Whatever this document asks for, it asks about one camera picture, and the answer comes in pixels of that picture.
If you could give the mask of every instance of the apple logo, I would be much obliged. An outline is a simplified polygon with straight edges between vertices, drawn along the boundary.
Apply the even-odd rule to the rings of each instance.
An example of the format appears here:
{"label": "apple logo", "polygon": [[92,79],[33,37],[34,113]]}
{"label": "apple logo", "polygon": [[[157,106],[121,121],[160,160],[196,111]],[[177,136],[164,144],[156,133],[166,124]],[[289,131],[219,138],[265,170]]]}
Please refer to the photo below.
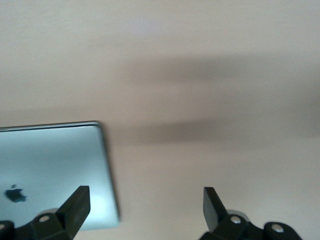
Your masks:
{"label": "apple logo", "polygon": [[27,197],[21,193],[23,189],[16,188],[16,186],[16,184],[13,184],[11,189],[6,190],[4,192],[5,196],[14,203],[25,202]]}

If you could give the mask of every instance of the bolt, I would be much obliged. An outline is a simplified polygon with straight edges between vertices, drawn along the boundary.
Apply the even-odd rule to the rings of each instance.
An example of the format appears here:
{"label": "bolt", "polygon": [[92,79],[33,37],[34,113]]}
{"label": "bolt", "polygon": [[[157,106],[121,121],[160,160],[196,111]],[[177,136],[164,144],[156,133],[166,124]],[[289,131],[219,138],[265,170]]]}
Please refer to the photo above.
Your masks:
{"label": "bolt", "polygon": [[241,223],[241,219],[237,216],[232,216],[231,218],[231,222],[233,222],[234,224],[240,224]]}
{"label": "bolt", "polygon": [[282,226],[280,226],[279,224],[272,224],[271,228],[276,231],[277,233],[283,233],[285,230]]}
{"label": "bolt", "polygon": [[45,221],[48,221],[49,218],[50,218],[50,217],[47,216],[47,215],[46,215],[46,216],[42,216],[42,217],[40,217],[39,222],[40,222],[40,223],[44,223]]}

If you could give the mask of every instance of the beige surface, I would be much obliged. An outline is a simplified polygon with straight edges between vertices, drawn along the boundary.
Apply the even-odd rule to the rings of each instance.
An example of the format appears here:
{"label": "beige surface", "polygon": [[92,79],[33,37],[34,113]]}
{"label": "beige surface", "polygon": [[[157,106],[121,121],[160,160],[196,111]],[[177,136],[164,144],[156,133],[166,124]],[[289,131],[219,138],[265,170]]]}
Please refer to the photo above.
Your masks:
{"label": "beige surface", "polygon": [[320,236],[319,1],[1,1],[0,127],[98,120],[121,224],[197,240],[204,186]]}

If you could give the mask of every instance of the black bracket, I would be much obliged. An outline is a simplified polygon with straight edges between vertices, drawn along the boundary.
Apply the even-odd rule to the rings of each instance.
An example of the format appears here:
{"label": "black bracket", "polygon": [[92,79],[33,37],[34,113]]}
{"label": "black bracket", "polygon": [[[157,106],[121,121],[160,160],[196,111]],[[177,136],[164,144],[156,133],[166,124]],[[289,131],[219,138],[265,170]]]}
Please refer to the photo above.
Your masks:
{"label": "black bracket", "polygon": [[89,186],[80,186],[55,213],[36,216],[18,228],[12,221],[0,221],[0,240],[72,240],[89,212]]}
{"label": "black bracket", "polygon": [[200,240],[302,240],[284,223],[267,222],[260,229],[240,215],[228,214],[213,187],[204,188],[203,213],[209,232]]}

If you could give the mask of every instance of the silver laptop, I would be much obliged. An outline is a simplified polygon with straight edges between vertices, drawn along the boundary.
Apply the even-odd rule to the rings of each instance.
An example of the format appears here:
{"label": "silver laptop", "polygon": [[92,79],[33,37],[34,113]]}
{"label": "silver laptop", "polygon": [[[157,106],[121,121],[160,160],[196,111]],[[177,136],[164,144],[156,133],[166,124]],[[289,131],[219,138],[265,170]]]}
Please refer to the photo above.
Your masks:
{"label": "silver laptop", "polygon": [[119,224],[116,198],[98,122],[0,128],[0,221],[15,227],[54,212],[79,186],[90,187],[81,230]]}

